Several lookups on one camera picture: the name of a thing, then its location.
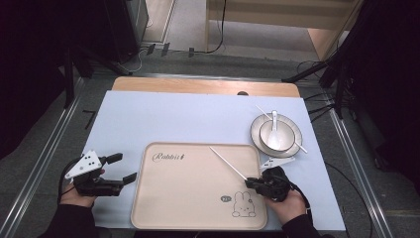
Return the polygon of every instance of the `white triangular bracket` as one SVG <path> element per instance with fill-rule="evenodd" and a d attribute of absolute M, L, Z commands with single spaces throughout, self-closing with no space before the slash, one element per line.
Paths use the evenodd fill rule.
<path fill-rule="evenodd" d="M 281 166 L 290 162 L 294 162 L 294 157 L 279 159 L 279 158 L 268 158 L 268 161 L 266 161 L 264 164 L 260 166 L 260 169 L 271 169 L 277 166 Z"/>
<path fill-rule="evenodd" d="M 89 173 L 91 171 L 101 168 L 102 164 L 99 161 L 96 152 L 88 151 L 79 162 L 65 175 L 66 179 L 72 179 L 74 177 Z"/>

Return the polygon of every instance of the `beige tray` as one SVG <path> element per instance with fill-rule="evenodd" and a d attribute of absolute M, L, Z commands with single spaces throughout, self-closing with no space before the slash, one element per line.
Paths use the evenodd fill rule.
<path fill-rule="evenodd" d="M 258 230 L 265 227 L 263 198 L 223 162 L 258 178 L 260 156 L 251 145 L 151 143 L 132 210 L 139 229 Z"/>

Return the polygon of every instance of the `cartoon rabbit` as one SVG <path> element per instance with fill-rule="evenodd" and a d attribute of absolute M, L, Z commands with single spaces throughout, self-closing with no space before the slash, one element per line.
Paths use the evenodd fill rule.
<path fill-rule="evenodd" d="M 232 215 L 234 217 L 239 217 L 239 216 L 255 217 L 256 216 L 254 203 L 251 200 L 251 195 L 249 192 L 237 191 L 237 193 L 235 193 L 234 212 L 232 213 Z"/>

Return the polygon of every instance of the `white stick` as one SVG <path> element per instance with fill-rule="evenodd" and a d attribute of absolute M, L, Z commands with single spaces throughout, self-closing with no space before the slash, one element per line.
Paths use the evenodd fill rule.
<path fill-rule="evenodd" d="M 235 167 L 233 167 L 227 160 L 225 160 L 225 158 L 223 158 L 219 153 L 217 153 L 212 147 L 210 147 L 210 149 L 216 153 L 217 156 L 219 156 L 220 159 L 222 159 L 224 162 L 226 162 L 226 164 L 228 164 L 232 169 L 234 169 L 234 171 L 236 173 L 238 173 L 238 175 L 240 175 L 242 178 L 244 178 L 244 180 L 247 180 L 247 178 L 245 178 L 245 176 L 243 176 L 241 173 L 239 173 L 239 171 L 237 169 L 235 169 Z"/>
<path fill-rule="evenodd" d="M 266 117 L 268 117 L 269 120 L 272 121 L 272 118 L 269 117 L 262 109 L 260 109 L 258 106 L 256 106 Z"/>
<path fill-rule="evenodd" d="M 306 151 L 305 148 L 303 148 L 301 145 L 297 144 L 296 142 L 294 144 L 296 144 L 296 146 L 298 146 L 305 154 L 308 154 L 308 151 Z"/>

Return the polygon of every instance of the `white tabletop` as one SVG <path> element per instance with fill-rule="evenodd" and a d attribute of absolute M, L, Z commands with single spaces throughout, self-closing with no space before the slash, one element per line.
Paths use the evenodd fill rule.
<path fill-rule="evenodd" d="M 152 142 L 252 145 L 250 127 L 262 113 L 276 110 L 295 122 L 303 137 L 296 160 L 283 165 L 288 178 L 308 197 L 318 230 L 345 230 L 343 218 L 323 163 L 302 98 L 214 94 L 108 91 L 83 153 L 99 157 L 123 153 L 123 160 L 104 167 L 105 179 L 138 173 L 145 147 Z M 268 156 L 260 153 L 261 161 Z M 93 213 L 97 226 L 134 228 L 130 216 L 137 181 L 120 196 L 99 197 Z M 263 230 L 279 230 L 271 210 Z"/>

